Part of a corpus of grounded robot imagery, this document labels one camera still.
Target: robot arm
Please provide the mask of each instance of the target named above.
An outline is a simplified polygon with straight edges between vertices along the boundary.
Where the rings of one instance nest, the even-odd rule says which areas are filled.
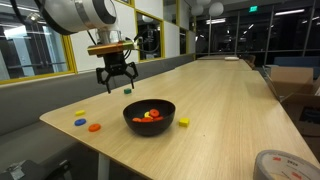
[[[110,93],[109,80],[113,76],[126,75],[133,79],[138,76],[135,63],[125,63],[124,50],[134,50],[133,41],[123,41],[118,28],[116,9],[112,0],[35,0],[47,24],[62,35],[97,29],[98,43],[88,47],[89,55],[103,57],[104,68],[97,68],[97,81],[106,85]],[[102,72],[108,76],[103,80]]]

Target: tape roll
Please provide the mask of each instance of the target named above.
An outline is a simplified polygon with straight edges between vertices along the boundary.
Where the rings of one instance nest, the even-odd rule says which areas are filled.
[[[292,154],[266,150],[258,154],[254,167],[254,180],[273,180],[272,175],[283,179],[319,180],[320,169]]]

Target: black bowl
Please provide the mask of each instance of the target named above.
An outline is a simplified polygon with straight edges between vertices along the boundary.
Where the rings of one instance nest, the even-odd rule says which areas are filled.
[[[154,122],[134,122],[133,118],[143,118],[144,113],[157,109],[163,120]],[[142,136],[155,136],[165,131],[173,121],[176,107],[169,101],[160,99],[142,100],[130,104],[123,110],[123,116],[128,126]]]

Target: exit sign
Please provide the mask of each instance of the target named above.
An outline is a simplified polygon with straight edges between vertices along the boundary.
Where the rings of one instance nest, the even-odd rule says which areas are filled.
[[[249,12],[257,12],[258,11],[258,6],[251,6],[249,9]]]

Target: orange object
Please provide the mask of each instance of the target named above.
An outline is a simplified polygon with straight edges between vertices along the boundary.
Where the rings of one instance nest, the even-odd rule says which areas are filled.
[[[154,121],[161,121],[163,120],[163,117],[162,116],[159,116],[159,117],[156,117],[156,118],[153,118]]]
[[[160,113],[159,113],[159,111],[158,110],[156,110],[156,109],[151,109],[150,111],[149,111],[149,113],[150,113],[150,116],[152,116],[152,117],[158,117],[159,115],[160,115]]]
[[[95,132],[95,131],[98,131],[99,129],[101,129],[101,125],[100,124],[92,124],[91,126],[89,126],[89,131],[90,132]]]
[[[133,118],[132,121],[133,122],[141,122],[141,119],[140,118]]]
[[[141,119],[141,122],[153,122],[152,118],[145,117]]]

